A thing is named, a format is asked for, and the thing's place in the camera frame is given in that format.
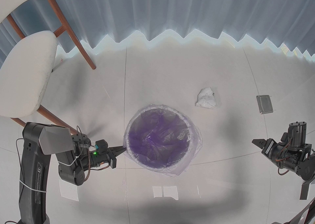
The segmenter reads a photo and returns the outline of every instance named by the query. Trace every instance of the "crumpled plastic bag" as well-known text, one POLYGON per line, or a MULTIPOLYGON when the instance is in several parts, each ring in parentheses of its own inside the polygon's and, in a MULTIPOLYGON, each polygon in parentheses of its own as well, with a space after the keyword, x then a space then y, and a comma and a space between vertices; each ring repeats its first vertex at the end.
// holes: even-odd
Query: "crumpled plastic bag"
POLYGON ((204 108, 215 108, 216 102, 215 97, 213 96, 213 92, 211 88, 204 88, 200 91, 198 95, 198 102, 196 103, 197 107, 204 107, 204 108))
POLYGON ((140 166, 169 176, 184 171, 202 147, 199 129, 166 105, 140 109, 127 125, 126 155, 140 166))

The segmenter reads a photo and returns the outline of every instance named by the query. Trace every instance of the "white chair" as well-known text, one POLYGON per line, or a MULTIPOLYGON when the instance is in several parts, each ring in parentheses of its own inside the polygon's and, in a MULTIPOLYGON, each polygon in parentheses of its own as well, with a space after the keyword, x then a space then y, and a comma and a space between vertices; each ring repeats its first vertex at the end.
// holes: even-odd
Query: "white chair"
MULTIPOLYGON (((0 22, 26 0, 0 0, 0 22)), ((77 131, 41 105, 57 51, 57 38, 51 31, 34 33, 20 40, 0 69, 0 116, 25 126, 19 117, 35 111, 54 124, 77 131)))

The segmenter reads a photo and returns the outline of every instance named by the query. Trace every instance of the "curtain fold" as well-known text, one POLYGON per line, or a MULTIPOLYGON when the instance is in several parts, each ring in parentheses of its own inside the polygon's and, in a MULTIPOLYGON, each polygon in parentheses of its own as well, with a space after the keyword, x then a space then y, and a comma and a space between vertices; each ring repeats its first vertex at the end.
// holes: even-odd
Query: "curtain fold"
MULTIPOLYGON (((213 38, 222 32, 236 41, 245 34, 277 47, 315 53, 315 0, 56 0, 80 40, 94 48, 105 35, 120 42, 135 30, 152 40, 166 29, 185 37, 198 29, 213 38)), ((61 24, 46 0, 29 0, 13 11, 26 35, 61 24)), ((59 43, 74 48, 63 33, 59 43)), ((7 20, 0 24, 0 65, 19 41, 7 20)))

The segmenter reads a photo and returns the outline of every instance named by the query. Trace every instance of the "crumpled white paper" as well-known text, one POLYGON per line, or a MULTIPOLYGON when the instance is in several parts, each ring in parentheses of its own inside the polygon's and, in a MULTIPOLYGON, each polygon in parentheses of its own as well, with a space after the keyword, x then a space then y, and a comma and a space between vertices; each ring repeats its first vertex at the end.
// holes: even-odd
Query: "crumpled white paper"
POLYGON ((216 102, 215 97, 213 96, 213 92, 211 88, 204 88, 200 91, 198 95, 198 102, 196 103, 197 107, 204 107, 204 108, 215 108, 216 102))

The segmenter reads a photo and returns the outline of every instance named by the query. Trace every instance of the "blue-gray curtain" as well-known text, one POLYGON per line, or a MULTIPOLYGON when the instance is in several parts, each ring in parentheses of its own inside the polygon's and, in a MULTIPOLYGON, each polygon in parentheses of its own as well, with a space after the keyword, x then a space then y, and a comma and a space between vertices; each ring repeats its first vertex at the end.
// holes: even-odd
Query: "blue-gray curtain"
MULTIPOLYGON (((315 53, 315 0, 57 0, 80 40, 93 48, 105 36, 120 42, 135 30, 152 40, 166 29, 185 37, 193 29, 236 41, 248 34, 292 51, 315 53)), ((46 0, 29 0, 13 17, 26 35, 54 31, 60 23, 46 0)), ((59 42, 66 52, 74 44, 66 33, 59 42)), ((19 41, 8 21, 0 24, 0 66, 19 41)))

